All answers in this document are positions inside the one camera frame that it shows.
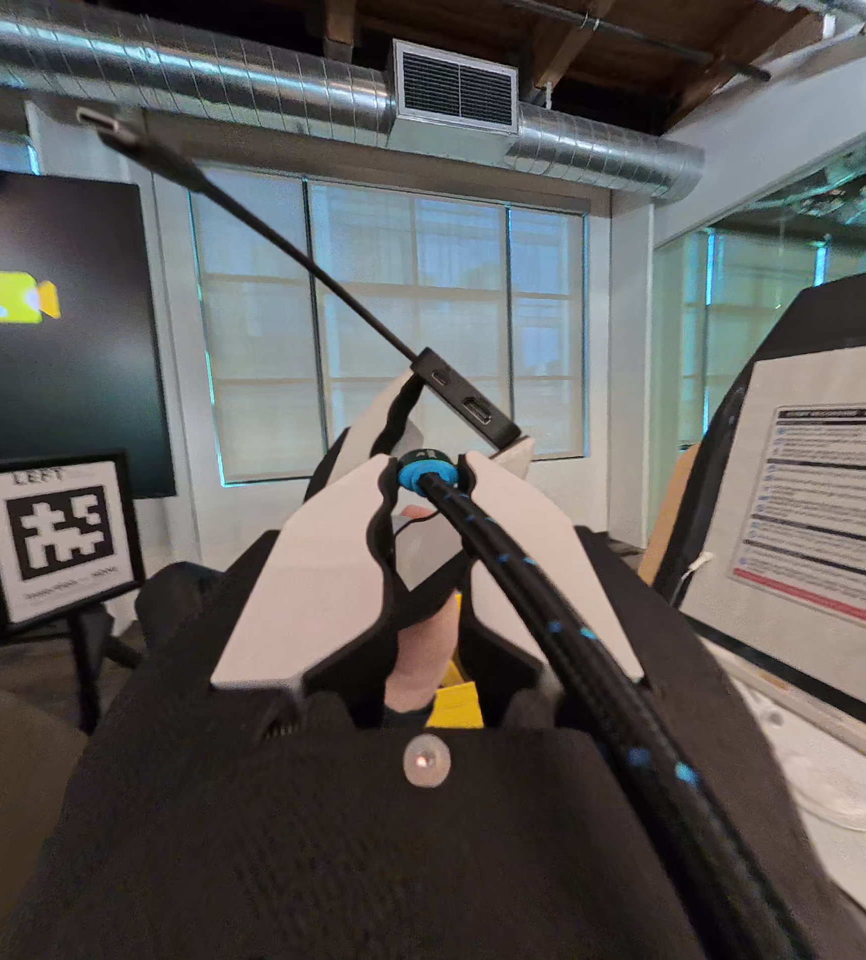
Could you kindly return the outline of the yellow plastic bin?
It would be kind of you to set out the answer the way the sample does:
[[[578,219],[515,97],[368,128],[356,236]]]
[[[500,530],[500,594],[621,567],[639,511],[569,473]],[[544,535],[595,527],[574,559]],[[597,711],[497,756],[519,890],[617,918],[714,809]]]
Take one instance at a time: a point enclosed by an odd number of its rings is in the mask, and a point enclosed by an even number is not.
[[[485,728],[478,691],[451,659],[435,693],[425,727],[431,730],[482,730]]]

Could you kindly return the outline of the printed instruction sheet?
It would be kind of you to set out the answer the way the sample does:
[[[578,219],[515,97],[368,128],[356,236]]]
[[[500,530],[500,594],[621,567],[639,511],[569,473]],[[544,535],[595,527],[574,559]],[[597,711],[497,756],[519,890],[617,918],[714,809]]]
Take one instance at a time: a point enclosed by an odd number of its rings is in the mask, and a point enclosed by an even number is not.
[[[680,609],[866,704],[866,345],[761,361]]]

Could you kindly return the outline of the black display board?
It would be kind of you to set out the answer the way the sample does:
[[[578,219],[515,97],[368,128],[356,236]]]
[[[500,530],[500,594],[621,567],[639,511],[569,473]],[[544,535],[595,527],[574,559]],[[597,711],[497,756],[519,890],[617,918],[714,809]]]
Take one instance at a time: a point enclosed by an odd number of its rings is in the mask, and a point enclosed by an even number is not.
[[[862,346],[866,346],[866,273],[798,294],[727,389],[700,442],[675,529],[654,585],[655,590],[680,611],[691,578],[710,557],[703,553],[703,545],[755,364]],[[703,638],[866,726],[866,703],[683,614]]]

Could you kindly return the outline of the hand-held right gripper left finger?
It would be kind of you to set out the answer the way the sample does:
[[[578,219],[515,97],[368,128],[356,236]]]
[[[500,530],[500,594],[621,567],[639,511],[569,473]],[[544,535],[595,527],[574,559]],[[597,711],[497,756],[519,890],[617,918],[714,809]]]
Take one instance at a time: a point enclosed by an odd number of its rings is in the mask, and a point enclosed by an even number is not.
[[[378,454],[285,523],[211,675],[215,690],[299,693],[373,640],[391,609],[396,462]]]

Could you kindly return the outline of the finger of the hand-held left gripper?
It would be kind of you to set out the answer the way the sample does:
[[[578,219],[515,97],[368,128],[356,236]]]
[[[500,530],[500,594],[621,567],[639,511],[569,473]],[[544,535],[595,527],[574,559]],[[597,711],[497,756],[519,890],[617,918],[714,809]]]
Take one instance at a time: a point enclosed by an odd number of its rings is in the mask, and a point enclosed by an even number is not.
[[[423,386],[407,370],[381,390],[332,444],[315,468],[305,496],[316,496],[378,454],[400,457],[423,448],[423,434],[411,420]]]
[[[491,462],[518,479],[525,480],[534,456],[535,439],[524,435],[512,445],[493,454]]]

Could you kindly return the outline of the white air vent grille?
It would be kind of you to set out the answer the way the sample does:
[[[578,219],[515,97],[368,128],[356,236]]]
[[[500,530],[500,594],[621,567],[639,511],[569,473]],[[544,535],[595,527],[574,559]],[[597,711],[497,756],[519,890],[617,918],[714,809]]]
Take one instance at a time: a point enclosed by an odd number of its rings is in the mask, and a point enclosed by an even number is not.
[[[389,76],[398,119],[518,132],[519,72],[513,66],[395,39]]]

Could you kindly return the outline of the person's left hand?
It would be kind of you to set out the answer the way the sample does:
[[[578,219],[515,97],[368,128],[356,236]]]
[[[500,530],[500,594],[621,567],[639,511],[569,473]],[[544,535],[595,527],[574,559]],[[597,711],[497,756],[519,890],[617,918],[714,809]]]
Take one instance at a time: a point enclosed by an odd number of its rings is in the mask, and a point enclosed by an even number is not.
[[[459,629],[460,603],[453,591],[436,613],[399,632],[396,661],[385,687],[389,712],[427,713],[455,654]]]

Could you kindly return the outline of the large gridded window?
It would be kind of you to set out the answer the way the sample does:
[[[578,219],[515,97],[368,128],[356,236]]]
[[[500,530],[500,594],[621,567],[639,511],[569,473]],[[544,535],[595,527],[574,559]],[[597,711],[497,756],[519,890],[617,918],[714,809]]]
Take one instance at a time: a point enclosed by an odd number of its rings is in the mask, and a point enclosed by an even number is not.
[[[415,352],[535,439],[583,457],[586,218],[507,202],[215,167],[207,175]],[[407,366],[338,296],[208,198],[189,197],[224,486],[309,477]]]

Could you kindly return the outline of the black usb adapter hub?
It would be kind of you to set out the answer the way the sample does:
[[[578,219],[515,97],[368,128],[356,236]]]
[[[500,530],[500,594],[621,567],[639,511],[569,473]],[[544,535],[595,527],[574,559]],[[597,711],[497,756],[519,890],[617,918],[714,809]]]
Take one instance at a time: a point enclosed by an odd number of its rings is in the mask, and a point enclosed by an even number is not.
[[[91,129],[103,145],[151,174],[209,199],[253,233],[276,247],[319,282],[338,301],[358,316],[410,363],[413,375],[432,391],[448,408],[495,450],[506,450],[517,442],[522,432],[499,407],[475,388],[454,367],[430,348],[421,352],[411,349],[379,318],[355,298],[340,282],[319,267],[306,252],[283,234],[246,209],[235,198],[215,184],[199,165],[165,143],[140,133],[127,123],[90,107],[76,109],[77,121]]]

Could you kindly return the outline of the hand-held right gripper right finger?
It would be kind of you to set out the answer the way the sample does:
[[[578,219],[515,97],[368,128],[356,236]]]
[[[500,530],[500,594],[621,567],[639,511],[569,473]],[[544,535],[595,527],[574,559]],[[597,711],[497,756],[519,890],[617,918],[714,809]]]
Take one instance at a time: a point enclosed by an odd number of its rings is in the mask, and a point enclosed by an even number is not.
[[[593,682],[642,682],[645,669],[607,598],[580,532],[528,481],[482,453],[463,455],[458,511],[473,560],[463,585],[459,657],[483,706],[521,690],[573,690],[570,666]]]

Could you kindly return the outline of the glass partition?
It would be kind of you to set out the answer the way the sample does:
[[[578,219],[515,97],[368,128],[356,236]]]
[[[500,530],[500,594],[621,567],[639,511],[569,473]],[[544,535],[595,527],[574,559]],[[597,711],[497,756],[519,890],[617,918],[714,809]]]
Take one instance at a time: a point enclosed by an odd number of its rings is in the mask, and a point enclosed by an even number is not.
[[[651,463],[703,438],[734,378],[796,296],[866,273],[866,224],[735,214],[658,246],[653,260]]]

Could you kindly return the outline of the black wall screen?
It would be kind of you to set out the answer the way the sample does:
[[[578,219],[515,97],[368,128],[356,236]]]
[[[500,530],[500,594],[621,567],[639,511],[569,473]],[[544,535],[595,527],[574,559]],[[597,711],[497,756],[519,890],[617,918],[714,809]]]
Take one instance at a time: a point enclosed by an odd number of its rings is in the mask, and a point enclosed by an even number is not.
[[[137,186],[0,172],[0,460],[124,450],[176,494]]]

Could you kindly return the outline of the brown cardboard box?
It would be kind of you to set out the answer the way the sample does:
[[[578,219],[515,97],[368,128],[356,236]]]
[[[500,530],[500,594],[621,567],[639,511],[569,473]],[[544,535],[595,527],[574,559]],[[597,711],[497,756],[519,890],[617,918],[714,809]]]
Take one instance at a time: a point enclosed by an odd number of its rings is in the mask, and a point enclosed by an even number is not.
[[[697,442],[679,455],[660,502],[654,527],[638,567],[638,576],[651,587],[655,585],[674,532],[679,508],[700,448],[701,444]]]

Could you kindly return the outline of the silver spiral air duct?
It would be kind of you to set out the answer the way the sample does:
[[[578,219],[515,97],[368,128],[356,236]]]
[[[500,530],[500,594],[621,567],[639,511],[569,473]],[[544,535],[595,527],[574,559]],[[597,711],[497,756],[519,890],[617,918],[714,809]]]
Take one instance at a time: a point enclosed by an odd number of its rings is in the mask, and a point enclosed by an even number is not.
[[[0,88],[679,201],[701,148],[519,99],[514,134],[396,118],[382,70],[74,2],[0,2]]]

